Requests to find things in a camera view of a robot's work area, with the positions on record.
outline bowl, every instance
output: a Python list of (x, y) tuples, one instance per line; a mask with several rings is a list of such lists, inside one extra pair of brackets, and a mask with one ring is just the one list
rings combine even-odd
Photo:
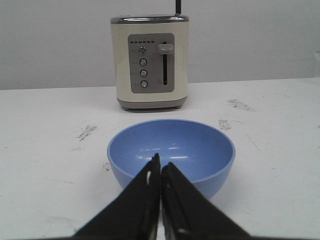
[(161, 166), (174, 163), (210, 199), (224, 184), (236, 151), (220, 130), (184, 119), (158, 119), (132, 125), (107, 147), (112, 171), (125, 188), (156, 154)]

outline table surface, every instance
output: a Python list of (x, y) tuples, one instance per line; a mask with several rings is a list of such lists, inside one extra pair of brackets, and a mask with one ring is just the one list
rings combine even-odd
[(111, 138), (187, 119), (221, 129), (236, 148), (214, 205), (255, 236), (320, 239), (320, 80), (188, 88), (181, 109), (152, 111), (123, 110), (115, 87), (1, 90), (0, 238), (71, 236), (122, 190), (106, 156)]

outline wall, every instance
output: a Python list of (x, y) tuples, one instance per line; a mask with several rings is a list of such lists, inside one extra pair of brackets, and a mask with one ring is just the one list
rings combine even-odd
[[(109, 21), (174, 1), (1, 0), (0, 89), (114, 86)], [(182, 0), (189, 82), (313, 77), (319, 0)]]

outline toaster control panel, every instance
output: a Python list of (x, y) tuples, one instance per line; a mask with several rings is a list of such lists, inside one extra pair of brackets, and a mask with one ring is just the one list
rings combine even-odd
[(131, 91), (169, 93), (175, 89), (175, 36), (172, 33), (128, 37)]

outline toaster base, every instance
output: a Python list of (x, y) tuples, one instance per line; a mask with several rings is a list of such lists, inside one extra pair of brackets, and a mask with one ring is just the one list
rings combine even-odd
[(125, 109), (160, 109), (160, 108), (181, 108), (187, 97), (172, 101), (148, 101), (148, 102), (130, 102), (122, 101), (117, 98), (118, 102)]

